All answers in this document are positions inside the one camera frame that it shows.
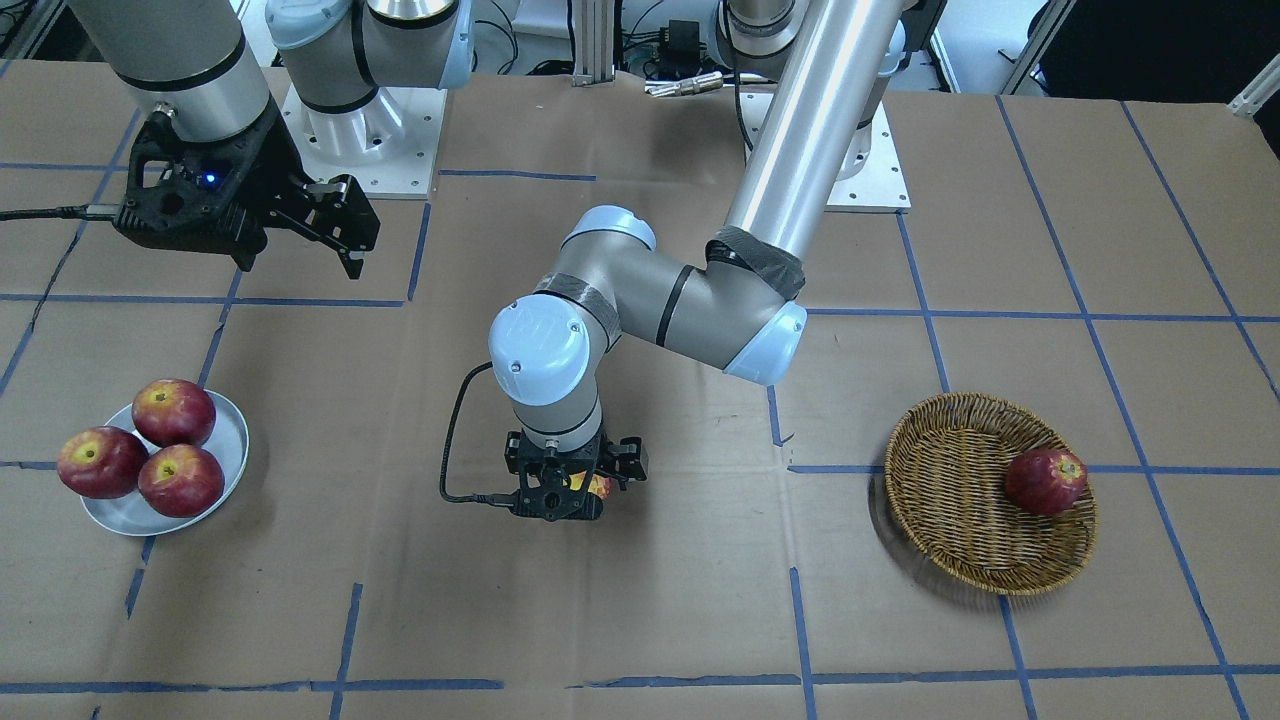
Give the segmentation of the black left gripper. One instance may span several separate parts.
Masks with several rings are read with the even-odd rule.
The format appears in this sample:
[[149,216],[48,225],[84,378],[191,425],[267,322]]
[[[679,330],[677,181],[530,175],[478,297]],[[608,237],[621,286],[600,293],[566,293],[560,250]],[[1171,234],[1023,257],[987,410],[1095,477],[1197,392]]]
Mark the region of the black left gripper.
[[[541,474],[541,469],[552,468],[563,468],[568,474],[599,471],[614,480],[614,492],[625,491],[630,482],[646,479],[648,455],[643,439],[634,436],[614,443],[603,430],[585,446],[568,452],[549,445],[540,446],[521,430],[512,430],[508,433],[504,457],[508,471],[517,479],[521,470],[536,474]],[[503,506],[508,510],[515,501],[516,491],[503,497]]]

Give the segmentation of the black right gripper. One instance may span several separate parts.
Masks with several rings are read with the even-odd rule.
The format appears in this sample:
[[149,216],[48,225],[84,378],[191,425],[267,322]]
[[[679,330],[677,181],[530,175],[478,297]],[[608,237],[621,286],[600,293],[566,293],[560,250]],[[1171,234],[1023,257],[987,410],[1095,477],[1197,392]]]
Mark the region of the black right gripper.
[[273,100],[242,140],[247,143],[244,178],[236,200],[262,225],[288,229],[329,247],[348,278],[357,281],[364,255],[374,250],[380,231],[378,214],[357,178],[308,176]]

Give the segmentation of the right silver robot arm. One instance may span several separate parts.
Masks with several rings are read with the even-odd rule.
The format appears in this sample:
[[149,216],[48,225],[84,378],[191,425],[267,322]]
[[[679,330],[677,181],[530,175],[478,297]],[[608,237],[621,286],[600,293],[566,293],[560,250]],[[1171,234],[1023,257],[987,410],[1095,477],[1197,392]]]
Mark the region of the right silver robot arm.
[[408,137],[390,90],[458,88],[471,72],[468,1],[269,1],[264,20],[302,106],[291,131],[229,3],[70,10],[142,111],[113,227],[243,272],[279,228],[358,278],[380,222],[352,169]]

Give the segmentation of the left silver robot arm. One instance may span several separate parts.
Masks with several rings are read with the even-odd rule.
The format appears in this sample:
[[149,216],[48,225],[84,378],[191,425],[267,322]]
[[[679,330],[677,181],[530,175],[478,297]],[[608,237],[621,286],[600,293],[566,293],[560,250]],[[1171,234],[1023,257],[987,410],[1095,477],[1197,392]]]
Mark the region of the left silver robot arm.
[[902,55],[905,1],[724,1],[717,46],[772,81],[741,172],[675,251],[602,205],[567,232],[525,296],[493,320],[486,368],[517,427],[515,488],[467,495],[518,518],[594,520],[646,478],[648,445],[609,430],[599,370],[622,340],[758,386],[788,370],[806,328],[805,261],[838,178]]

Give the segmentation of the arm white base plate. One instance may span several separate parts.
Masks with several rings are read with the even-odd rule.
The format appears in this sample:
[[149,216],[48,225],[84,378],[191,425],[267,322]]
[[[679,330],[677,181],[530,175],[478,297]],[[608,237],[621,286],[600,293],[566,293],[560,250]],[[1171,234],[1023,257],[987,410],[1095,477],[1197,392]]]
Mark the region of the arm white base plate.
[[362,108],[325,114],[289,87],[282,114],[312,178],[349,174],[370,199],[426,200],[447,99],[439,88],[380,88]]
[[742,118],[753,141],[748,168],[730,206],[744,219],[791,202],[826,201],[827,211],[899,213],[911,206],[887,115],[864,101],[819,100],[808,90],[749,91]]

